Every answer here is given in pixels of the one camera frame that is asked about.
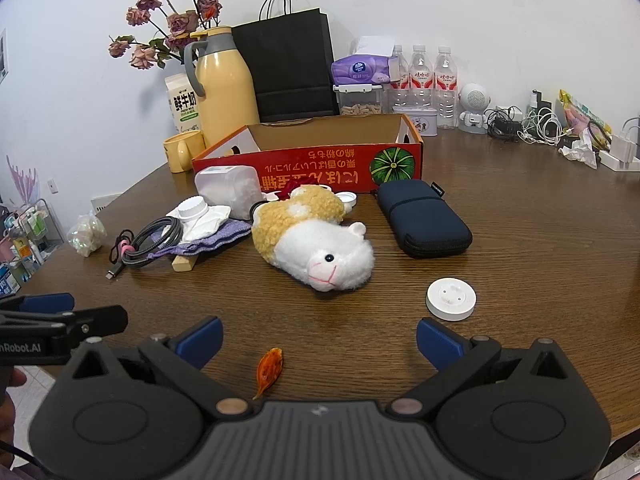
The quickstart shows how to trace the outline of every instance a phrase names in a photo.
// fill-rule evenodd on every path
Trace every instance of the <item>pumpkin illustration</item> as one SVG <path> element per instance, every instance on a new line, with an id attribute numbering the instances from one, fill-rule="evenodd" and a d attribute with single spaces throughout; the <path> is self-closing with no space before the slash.
<path id="1" fill-rule="evenodd" d="M 387 148 L 376 154 L 369 172 L 378 186 L 390 180 L 407 180 L 414 177 L 415 159 L 402 148 Z"/>

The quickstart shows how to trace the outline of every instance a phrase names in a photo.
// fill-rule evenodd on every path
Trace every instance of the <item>pink flower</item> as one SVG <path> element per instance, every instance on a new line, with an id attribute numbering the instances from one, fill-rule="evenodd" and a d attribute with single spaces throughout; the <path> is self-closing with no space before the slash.
<path id="1" fill-rule="evenodd" d="M 198 9 L 204 20 L 214 20 L 218 17 L 222 5 L 218 0 L 198 0 Z"/>
<path id="2" fill-rule="evenodd" d="M 130 48 L 129 41 L 114 41 L 109 45 L 109 54 L 111 57 L 122 57 L 125 51 Z"/>
<path id="3" fill-rule="evenodd" d="M 181 48 L 185 48 L 188 44 L 197 41 L 196 38 L 192 38 L 188 34 L 181 34 L 180 36 L 174 36 L 169 34 L 168 38 L 165 38 L 164 43 L 174 52 L 179 51 Z"/>
<path id="4" fill-rule="evenodd" d="M 198 13 L 195 10 L 187 10 L 184 14 L 169 14 L 166 18 L 169 31 L 174 36 L 194 32 L 198 28 Z"/>
<path id="5" fill-rule="evenodd" d="M 162 0 L 138 0 L 136 6 L 140 10 L 157 9 L 162 6 Z"/>
<path id="6" fill-rule="evenodd" d="M 127 23 L 129 23 L 129 25 L 142 25 L 150 19 L 151 14 L 149 14 L 148 10 L 140 10 L 137 7 L 129 7 L 129 9 L 127 9 Z"/>
<path id="7" fill-rule="evenodd" d="M 140 70 L 146 70 L 154 65 L 156 59 L 156 50 L 153 47 L 142 48 L 140 45 L 136 46 L 131 56 L 129 64 Z"/>

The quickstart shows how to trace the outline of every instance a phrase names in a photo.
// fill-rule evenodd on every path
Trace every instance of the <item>water bottle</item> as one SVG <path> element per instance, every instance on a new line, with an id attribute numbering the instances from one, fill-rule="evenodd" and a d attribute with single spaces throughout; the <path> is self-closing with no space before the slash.
<path id="1" fill-rule="evenodd" d="M 433 67 L 427 58 L 424 45 L 414 45 L 414 55 L 409 67 L 410 106 L 429 107 L 433 92 Z"/>
<path id="2" fill-rule="evenodd" d="M 390 108 L 393 110 L 394 106 L 406 106 L 407 104 L 407 94 L 409 93 L 409 65 L 402 55 L 402 45 L 394 45 L 392 56 L 398 57 L 400 65 L 400 81 L 392 82 L 389 89 Z"/>
<path id="3" fill-rule="evenodd" d="M 436 60 L 436 92 L 438 99 L 438 127 L 456 127 L 456 94 L 458 93 L 458 68 L 451 59 L 451 47 L 438 47 Z"/>

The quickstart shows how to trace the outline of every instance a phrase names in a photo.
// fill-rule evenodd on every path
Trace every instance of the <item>hamster plush toy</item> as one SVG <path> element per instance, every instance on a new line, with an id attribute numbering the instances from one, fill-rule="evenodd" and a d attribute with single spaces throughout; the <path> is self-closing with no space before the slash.
<path id="1" fill-rule="evenodd" d="M 254 211 L 254 245 L 271 265 L 315 290 L 358 288 L 371 276 L 373 249 L 366 227 L 338 225 L 346 206 L 320 186 L 301 186 L 288 200 Z"/>

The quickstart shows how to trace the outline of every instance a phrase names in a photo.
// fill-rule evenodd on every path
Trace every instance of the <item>wall outlet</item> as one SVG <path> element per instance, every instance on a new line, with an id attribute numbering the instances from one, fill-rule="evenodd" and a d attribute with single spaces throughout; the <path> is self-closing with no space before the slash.
<path id="1" fill-rule="evenodd" d="M 56 186 L 56 181 L 50 178 L 47 180 L 47 184 L 49 185 L 49 191 L 52 194 L 56 194 L 58 192 L 58 186 Z"/>

